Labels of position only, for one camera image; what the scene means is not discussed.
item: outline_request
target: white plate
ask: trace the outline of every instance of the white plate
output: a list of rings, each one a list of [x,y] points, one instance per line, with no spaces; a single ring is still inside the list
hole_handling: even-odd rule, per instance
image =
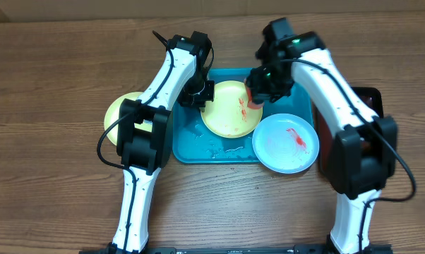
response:
[[[308,169],[319,153],[314,128],[291,114],[275,114],[263,119],[253,132],[252,145],[261,163],[283,174]]]

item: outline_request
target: wood grain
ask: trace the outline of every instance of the wood grain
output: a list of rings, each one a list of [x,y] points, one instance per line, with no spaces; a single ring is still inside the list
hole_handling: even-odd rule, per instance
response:
[[[376,11],[425,11],[425,0],[0,0],[0,22]]]
[[[95,146],[110,103],[144,90],[159,70],[164,50],[151,30],[206,32],[214,67],[250,67],[262,28],[278,17],[0,23],[0,253],[77,253],[111,241],[123,177]],[[289,18],[296,31],[319,33],[349,83],[381,91],[419,192],[405,204],[377,204],[370,239],[425,253],[425,12]],[[118,161],[111,144],[104,152]],[[383,194],[408,191],[398,165]],[[172,156],[155,187],[150,245],[323,243],[335,200],[316,165],[283,176],[260,164],[185,165]]]

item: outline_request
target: plastic plate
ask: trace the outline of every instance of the plastic plate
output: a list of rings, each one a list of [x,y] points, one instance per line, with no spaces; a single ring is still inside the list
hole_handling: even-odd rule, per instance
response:
[[[239,138],[252,132],[263,109],[249,109],[246,88],[239,81],[224,81],[214,87],[214,101],[206,102],[201,118],[206,127],[224,138]]]
[[[253,132],[252,145],[261,163],[283,174],[308,169],[319,153],[313,127],[291,114],[275,114],[262,120]]]

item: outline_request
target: black wire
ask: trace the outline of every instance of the black wire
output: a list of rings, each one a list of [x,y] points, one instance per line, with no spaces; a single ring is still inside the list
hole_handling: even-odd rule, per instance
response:
[[[347,96],[346,92],[341,87],[341,85],[338,82],[338,80],[328,71],[328,69],[323,68],[322,66],[319,66],[316,63],[312,63],[310,61],[305,61],[305,60],[301,60],[301,59],[283,59],[283,60],[281,60],[279,62],[285,62],[285,63],[294,63],[294,62],[297,62],[297,63],[301,63],[301,64],[306,64],[306,65],[311,66],[311,67],[314,67],[314,68],[322,71],[324,74],[326,74],[334,82],[334,84],[337,86],[338,90],[341,92],[342,96],[344,97],[344,99],[348,103],[349,107],[354,112],[354,114],[395,155],[396,159],[401,164],[401,166],[404,168],[405,172],[407,173],[407,175],[408,175],[408,177],[410,179],[410,182],[412,183],[412,192],[407,197],[405,197],[405,198],[384,198],[384,197],[382,197],[382,198],[371,199],[371,200],[369,200],[368,202],[365,203],[364,210],[363,210],[363,215],[361,216],[360,231],[359,231],[359,235],[358,235],[358,237],[359,237],[359,253],[362,254],[363,253],[362,252],[362,245],[363,245],[362,241],[363,241],[364,222],[365,222],[365,218],[366,218],[366,211],[370,207],[370,204],[372,202],[376,202],[376,201],[405,202],[405,201],[411,200],[415,196],[415,193],[417,192],[417,184],[415,182],[415,178],[413,176],[413,173],[412,173],[412,171],[410,171],[410,168],[407,165],[407,163],[395,151],[395,149],[390,145],[390,143],[388,143],[388,141],[359,113],[359,110],[352,104],[351,99]],[[258,69],[266,68],[266,67],[271,66],[273,64],[276,64],[276,63],[268,63],[268,64],[265,64],[265,65],[262,65],[262,66],[258,67]]]
[[[151,103],[154,99],[157,98],[157,94],[160,92],[160,90],[162,89],[162,87],[164,86],[164,84],[167,82],[167,80],[170,77],[170,74],[172,73],[173,67],[174,67],[174,57],[173,57],[173,53],[171,49],[167,48],[167,40],[164,39],[161,35],[159,35],[157,32],[153,31],[153,34],[156,36],[156,38],[158,38],[159,41],[161,41],[161,43],[165,46],[166,50],[169,52],[170,55],[170,67],[169,67],[169,71],[167,71],[167,74],[164,78],[164,80],[161,82],[161,84],[159,85],[159,87],[157,87],[156,91],[150,96],[150,98],[142,103],[142,105],[148,105],[149,103]],[[125,171],[127,171],[128,173],[130,173],[132,179],[133,179],[133,192],[131,194],[131,201],[129,204],[129,210],[128,210],[128,216],[127,216],[127,220],[126,220],[126,233],[125,233],[125,240],[124,240],[124,244],[123,244],[123,250],[125,250],[126,252],[126,246],[128,244],[128,235],[129,235],[129,227],[131,225],[130,221],[131,221],[131,213],[133,211],[133,204],[134,204],[134,198],[136,197],[136,186],[137,186],[137,178],[136,175],[134,174],[134,172],[132,172],[132,170],[129,169],[129,166],[125,167],[119,164],[115,164],[112,162],[107,161],[101,154],[101,146],[102,143],[104,141],[104,139],[107,137],[107,134],[120,122],[122,122],[126,117],[132,116],[134,114],[138,113],[139,108],[137,108],[137,110],[135,112],[130,112],[127,113],[126,115],[122,116],[120,119],[118,119],[117,121],[115,121],[111,126],[109,126],[109,128],[107,128],[104,133],[101,135],[100,139],[98,140],[98,144],[97,144],[97,155],[100,158],[100,160],[106,164],[109,165],[111,167],[116,167],[118,169],[123,169]]]
[[[213,61],[214,61],[214,48],[213,48],[213,46],[211,46],[211,54],[212,54],[212,56],[211,56],[210,65],[208,66],[208,72],[210,71],[211,66],[213,66]]]
[[[164,45],[167,47],[167,40],[161,36],[160,34],[158,34],[156,31],[152,31],[152,33],[156,36],[156,38]]]

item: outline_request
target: yellow plate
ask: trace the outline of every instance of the yellow plate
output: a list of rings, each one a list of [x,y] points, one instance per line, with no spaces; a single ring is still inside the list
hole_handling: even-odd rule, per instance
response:
[[[120,96],[118,99],[116,99],[114,102],[112,102],[112,104],[109,106],[109,108],[106,111],[106,116],[104,116],[104,130],[109,128],[109,126],[111,126],[111,124],[113,124],[115,121],[117,121],[119,119],[120,105],[125,99],[135,100],[141,94],[142,94],[142,92],[130,92],[126,95]],[[138,128],[138,129],[148,131],[148,132],[151,132],[151,130],[152,130],[151,124],[148,124],[148,123],[142,123],[142,124],[135,123],[134,128]],[[107,137],[109,138],[109,140],[114,145],[116,145],[116,139],[117,139],[117,136],[118,136],[118,132],[119,132],[119,127],[115,126],[109,132],[109,134],[107,134]]]
[[[263,109],[249,109],[246,88],[239,81],[224,81],[214,87],[214,102],[206,102],[201,118],[213,133],[224,138],[249,134],[261,121]]]

